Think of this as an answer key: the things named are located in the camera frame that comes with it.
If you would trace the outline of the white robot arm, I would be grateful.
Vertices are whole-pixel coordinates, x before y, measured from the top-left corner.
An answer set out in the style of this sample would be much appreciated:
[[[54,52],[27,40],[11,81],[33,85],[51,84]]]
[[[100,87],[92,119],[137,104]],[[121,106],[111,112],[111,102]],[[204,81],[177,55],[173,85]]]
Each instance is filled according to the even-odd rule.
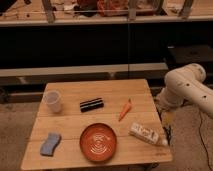
[[[213,119],[213,89],[203,84],[205,69],[197,63],[170,70],[164,77],[165,86],[155,97],[162,124],[172,123],[171,111],[179,108],[185,100],[197,105]]]

